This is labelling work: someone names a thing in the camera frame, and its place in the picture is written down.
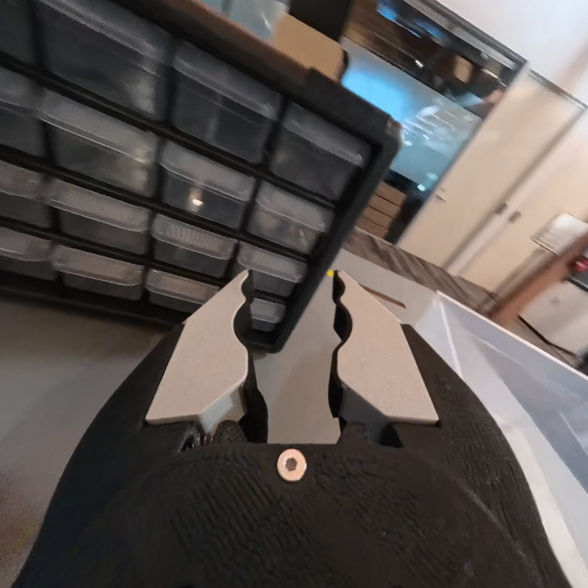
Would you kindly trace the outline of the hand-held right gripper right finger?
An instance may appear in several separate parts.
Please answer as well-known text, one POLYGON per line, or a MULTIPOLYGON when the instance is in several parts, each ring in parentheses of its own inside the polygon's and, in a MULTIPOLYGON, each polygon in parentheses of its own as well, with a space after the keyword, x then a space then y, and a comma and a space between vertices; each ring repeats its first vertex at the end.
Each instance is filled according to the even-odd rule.
POLYGON ((371 442, 395 442, 396 425, 438 425, 401 320, 341 270, 334 271, 332 298, 340 341, 330 367, 330 411, 340 430, 356 423, 371 442))

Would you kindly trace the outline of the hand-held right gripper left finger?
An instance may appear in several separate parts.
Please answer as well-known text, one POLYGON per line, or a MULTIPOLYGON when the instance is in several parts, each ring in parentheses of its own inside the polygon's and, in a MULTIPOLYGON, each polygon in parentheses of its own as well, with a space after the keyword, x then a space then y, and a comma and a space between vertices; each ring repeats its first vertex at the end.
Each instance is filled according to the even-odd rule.
POLYGON ((184 321, 146 412, 148 424, 195 422, 210 435, 233 420, 246 435, 268 433, 268 409, 246 342, 253 299, 253 278, 244 270, 184 321))

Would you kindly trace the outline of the clear plastic storage bin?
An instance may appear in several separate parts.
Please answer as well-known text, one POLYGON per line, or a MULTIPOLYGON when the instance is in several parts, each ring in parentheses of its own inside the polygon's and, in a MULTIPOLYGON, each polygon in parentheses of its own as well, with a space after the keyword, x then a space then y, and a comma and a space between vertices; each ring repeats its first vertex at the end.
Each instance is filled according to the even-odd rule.
POLYGON ((489 410, 571 586, 587 587, 587 376, 440 292, 411 325, 489 410))

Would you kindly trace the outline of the white recycling cabinet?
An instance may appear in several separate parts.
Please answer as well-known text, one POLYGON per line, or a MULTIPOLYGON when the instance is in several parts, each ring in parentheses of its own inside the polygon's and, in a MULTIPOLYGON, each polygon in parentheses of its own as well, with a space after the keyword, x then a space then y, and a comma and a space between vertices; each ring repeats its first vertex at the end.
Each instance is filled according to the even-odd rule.
POLYGON ((587 281, 569 278, 549 287, 520 318, 551 345, 580 356, 587 352, 587 281))

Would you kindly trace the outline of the cardboard box stack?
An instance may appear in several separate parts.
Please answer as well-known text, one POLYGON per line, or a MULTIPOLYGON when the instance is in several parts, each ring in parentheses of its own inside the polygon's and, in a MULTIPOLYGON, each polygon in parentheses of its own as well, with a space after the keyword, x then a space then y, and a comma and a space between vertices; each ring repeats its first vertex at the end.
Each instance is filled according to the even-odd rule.
POLYGON ((386 238, 406 198, 407 195, 397 187, 384 181, 380 182, 356 221, 355 227, 377 238, 386 238))

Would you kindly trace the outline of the wooden pillar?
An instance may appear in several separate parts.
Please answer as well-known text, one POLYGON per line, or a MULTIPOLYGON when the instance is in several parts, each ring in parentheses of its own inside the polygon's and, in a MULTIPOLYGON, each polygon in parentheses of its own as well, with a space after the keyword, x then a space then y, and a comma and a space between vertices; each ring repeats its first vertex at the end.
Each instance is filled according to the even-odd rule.
POLYGON ((486 317, 502 327, 508 326, 546 290, 576 274, 577 265, 584 258, 586 250, 587 233, 525 278, 508 295, 498 300, 487 311, 486 317))

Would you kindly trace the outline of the whiteboard sign on stand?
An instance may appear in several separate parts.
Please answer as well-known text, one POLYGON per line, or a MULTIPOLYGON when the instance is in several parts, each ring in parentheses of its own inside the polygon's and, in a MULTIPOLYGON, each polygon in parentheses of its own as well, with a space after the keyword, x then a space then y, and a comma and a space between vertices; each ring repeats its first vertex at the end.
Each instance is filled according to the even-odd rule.
POLYGON ((587 222, 560 213, 531 237, 531 241, 552 254, 562 254, 587 232, 587 222))

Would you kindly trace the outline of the white double door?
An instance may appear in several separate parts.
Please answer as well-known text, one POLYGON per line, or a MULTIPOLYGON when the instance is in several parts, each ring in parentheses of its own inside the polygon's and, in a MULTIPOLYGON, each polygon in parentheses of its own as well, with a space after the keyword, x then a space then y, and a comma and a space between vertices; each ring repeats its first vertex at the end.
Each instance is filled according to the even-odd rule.
POLYGON ((552 252, 537 243, 562 214, 587 221, 587 110, 549 147, 489 220, 444 268, 492 293, 506 293, 552 252))

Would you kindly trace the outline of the small beige board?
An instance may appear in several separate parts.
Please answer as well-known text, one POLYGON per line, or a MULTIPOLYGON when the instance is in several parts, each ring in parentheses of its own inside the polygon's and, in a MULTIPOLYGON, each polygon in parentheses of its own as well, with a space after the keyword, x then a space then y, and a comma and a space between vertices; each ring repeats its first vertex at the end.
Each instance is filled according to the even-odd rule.
POLYGON ((298 64, 337 83, 348 66, 348 53, 339 42, 287 13, 276 22, 270 44, 298 64))

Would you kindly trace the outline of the black hanging panel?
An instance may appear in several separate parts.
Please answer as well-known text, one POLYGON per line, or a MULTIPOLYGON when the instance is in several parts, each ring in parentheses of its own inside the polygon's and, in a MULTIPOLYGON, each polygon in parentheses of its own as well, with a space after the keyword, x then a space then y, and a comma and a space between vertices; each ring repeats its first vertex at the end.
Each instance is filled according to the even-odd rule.
POLYGON ((290 1, 289 14, 338 42, 345 31, 354 3, 355 1, 290 1))

